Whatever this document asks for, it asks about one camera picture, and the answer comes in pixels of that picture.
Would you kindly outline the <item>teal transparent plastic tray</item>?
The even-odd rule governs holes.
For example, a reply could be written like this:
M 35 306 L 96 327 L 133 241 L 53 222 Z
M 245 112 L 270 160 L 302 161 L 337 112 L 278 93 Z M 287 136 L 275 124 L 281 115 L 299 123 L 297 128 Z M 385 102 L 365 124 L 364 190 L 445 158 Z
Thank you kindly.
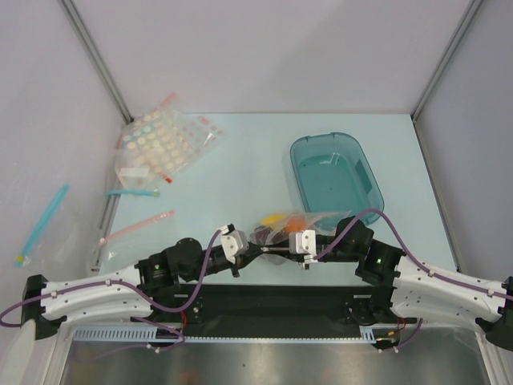
M 304 136 L 292 144 L 289 155 L 305 211 L 356 215 L 385 208 L 369 161 L 353 136 Z

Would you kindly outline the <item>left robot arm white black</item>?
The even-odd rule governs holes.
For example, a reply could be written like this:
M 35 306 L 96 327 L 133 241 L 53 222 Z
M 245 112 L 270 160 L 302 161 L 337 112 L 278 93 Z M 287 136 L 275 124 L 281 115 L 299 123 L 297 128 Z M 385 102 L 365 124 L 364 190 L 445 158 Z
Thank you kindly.
M 236 276 L 264 248 L 239 233 L 215 234 L 206 248 L 193 238 L 110 274 L 50 282 L 41 274 L 26 280 L 21 322 L 35 323 L 37 340 L 55 335 L 62 324 L 111 318 L 167 321 L 186 312 L 208 275 Z

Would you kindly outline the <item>purple grape bunch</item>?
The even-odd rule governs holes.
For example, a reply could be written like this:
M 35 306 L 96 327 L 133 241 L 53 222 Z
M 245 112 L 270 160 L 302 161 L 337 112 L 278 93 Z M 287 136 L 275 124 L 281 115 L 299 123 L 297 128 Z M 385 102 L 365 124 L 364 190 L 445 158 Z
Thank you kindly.
M 258 245 L 275 245 L 288 239 L 289 236 L 283 230 L 277 231 L 263 225 L 255 228 L 250 235 L 251 242 Z M 283 265 L 286 263 L 284 257 L 276 254 L 264 253 L 261 255 L 261 259 L 273 265 Z

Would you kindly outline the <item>clear zip bag red dots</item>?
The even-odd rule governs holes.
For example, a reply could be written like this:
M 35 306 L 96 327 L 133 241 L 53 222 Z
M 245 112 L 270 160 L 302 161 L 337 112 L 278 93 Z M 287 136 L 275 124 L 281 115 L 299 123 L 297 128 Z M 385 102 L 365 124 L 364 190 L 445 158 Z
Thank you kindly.
M 339 221 L 351 215 L 345 212 L 285 212 L 264 217 L 250 235 L 252 243 L 275 245 L 287 241 L 289 234 L 303 230 L 315 230 L 317 235 L 333 236 Z

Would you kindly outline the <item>aluminium frame post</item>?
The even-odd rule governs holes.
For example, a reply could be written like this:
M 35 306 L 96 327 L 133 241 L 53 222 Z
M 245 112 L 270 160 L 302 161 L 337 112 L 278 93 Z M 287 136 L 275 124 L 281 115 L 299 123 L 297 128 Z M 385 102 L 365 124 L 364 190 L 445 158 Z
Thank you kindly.
M 485 0 L 469 1 L 467 8 L 463 12 L 463 16 L 458 22 L 454 33 L 451 35 L 450 40 L 442 53 L 440 60 L 435 66 L 434 72 L 429 78 L 410 114 L 410 118 L 414 124 L 418 121 L 426 105 L 442 81 L 442 77 L 448 71 L 451 62 L 454 60 L 454 57 L 458 53 L 459 48 L 462 46 L 464 39 L 466 38 L 485 4 Z
M 125 98 L 122 96 L 115 78 L 104 61 L 103 55 L 89 31 L 79 8 L 72 0 L 58 0 L 58 4 L 62 8 L 64 15 L 70 23 L 71 28 L 80 42 L 85 54 L 89 58 L 91 65 L 95 69 L 108 96 L 111 98 L 116 111 L 121 115 L 125 124 L 131 123 L 133 121 L 133 116 L 129 111 Z

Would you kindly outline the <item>zip bag blue zipper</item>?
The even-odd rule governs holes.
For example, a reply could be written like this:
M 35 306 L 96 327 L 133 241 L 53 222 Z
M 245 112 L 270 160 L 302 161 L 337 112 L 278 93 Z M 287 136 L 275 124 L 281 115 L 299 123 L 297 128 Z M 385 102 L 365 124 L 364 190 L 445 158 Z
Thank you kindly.
M 150 178 L 143 177 L 122 177 L 114 176 L 106 179 L 106 196 L 132 196 L 132 197 L 151 197 L 161 196 L 160 190 L 156 187 L 156 182 Z

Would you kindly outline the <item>right aluminium frame post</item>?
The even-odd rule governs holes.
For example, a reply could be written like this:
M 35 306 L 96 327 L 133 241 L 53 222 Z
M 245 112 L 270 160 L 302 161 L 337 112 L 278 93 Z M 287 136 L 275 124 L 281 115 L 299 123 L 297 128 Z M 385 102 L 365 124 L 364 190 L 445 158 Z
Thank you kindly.
M 426 105 L 442 81 L 442 77 L 448 71 L 451 62 L 454 60 L 454 57 L 458 53 L 459 48 L 462 46 L 464 39 L 466 38 L 485 4 L 485 0 L 469 1 L 467 8 L 463 12 L 463 16 L 458 22 L 454 33 L 451 35 L 450 40 L 442 53 L 440 60 L 435 66 L 434 72 L 429 78 L 410 114 L 410 118 L 414 124 L 418 121 Z

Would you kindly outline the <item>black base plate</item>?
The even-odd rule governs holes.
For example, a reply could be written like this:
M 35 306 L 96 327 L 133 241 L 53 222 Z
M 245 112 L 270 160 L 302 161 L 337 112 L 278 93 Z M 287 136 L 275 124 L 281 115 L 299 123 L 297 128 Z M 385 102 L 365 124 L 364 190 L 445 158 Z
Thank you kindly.
M 364 326 L 405 326 L 389 310 L 388 289 L 371 286 L 264 286 L 204 284 L 182 314 L 185 334 L 197 338 L 350 338 Z

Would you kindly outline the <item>zip bag pastel dots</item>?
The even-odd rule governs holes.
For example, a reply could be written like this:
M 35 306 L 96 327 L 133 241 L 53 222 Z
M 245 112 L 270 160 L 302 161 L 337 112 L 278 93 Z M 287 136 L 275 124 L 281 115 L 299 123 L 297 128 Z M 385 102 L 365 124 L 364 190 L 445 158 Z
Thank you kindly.
M 152 189 L 172 183 L 191 150 L 180 126 L 175 92 L 128 124 L 115 149 L 114 170 L 126 189 Z

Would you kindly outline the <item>clear bag teal zipper wall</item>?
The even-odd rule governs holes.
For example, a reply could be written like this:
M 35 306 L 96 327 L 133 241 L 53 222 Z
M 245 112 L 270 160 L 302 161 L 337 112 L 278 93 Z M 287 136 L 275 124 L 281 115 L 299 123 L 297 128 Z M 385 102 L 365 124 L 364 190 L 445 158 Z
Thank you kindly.
M 71 185 L 63 184 L 29 232 L 14 259 L 14 270 L 42 274 L 51 281 L 80 277 L 86 224 Z

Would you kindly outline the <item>yellow mango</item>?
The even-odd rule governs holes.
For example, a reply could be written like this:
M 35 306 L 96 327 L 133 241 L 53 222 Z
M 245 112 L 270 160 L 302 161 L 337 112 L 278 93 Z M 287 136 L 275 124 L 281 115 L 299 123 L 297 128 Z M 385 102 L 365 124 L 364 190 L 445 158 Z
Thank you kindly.
M 264 217 L 262 220 L 261 220 L 261 225 L 263 226 L 270 226 L 271 224 L 279 221 L 280 219 L 282 219 L 284 217 L 283 214 L 272 214 L 272 215 L 268 215 L 267 217 Z

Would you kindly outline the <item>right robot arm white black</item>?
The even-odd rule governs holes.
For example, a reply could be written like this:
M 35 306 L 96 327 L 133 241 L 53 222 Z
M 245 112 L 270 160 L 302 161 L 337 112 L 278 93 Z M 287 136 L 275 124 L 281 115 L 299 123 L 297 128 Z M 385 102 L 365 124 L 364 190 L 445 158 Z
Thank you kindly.
M 269 254 L 297 257 L 308 267 L 316 262 L 354 261 L 355 274 L 372 285 L 369 300 L 375 322 L 393 316 L 446 323 L 476 330 L 504 350 L 512 349 L 512 280 L 476 278 L 440 269 L 414 257 L 404 244 L 393 247 L 374 239 L 358 217 L 341 219 L 322 234 L 327 215 L 266 217 L 255 230 Z

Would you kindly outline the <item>orange fruit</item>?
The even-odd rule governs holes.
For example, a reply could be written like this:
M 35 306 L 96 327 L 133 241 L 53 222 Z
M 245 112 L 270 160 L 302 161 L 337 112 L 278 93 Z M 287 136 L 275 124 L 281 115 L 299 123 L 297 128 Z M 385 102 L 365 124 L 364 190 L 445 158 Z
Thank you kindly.
M 303 216 L 291 216 L 285 222 L 286 233 L 296 233 L 308 228 L 307 221 Z

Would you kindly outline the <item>left aluminium frame post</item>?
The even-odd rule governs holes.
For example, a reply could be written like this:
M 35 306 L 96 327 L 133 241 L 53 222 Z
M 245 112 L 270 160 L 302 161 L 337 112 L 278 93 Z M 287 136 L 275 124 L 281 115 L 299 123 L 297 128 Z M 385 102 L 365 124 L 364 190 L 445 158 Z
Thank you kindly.
M 133 116 L 129 111 L 125 98 L 122 96 L 115 78 L 104 61 L 103 55 L 89 31 L 79 8 L 72 0 L 58 0 L 58 4 L 62 8 L 64 15 L 70 23 L 71 28 L 80 42 L 85 54 L 89 58 L 91 65 L 95 69 L 108 96 L 111 98 L 116 111 L 121 115 L 125 124 L 131 123 L 133 121 Z

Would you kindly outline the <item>zip bag red dots back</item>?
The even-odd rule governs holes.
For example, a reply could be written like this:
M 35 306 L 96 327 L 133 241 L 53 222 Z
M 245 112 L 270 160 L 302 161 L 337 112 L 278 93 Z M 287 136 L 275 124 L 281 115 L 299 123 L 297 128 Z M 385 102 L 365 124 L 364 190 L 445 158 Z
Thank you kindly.
M 179 114 L 175 127 L 189 160 L 206 155 L 228 138 L 228 132 L 206 115 Z

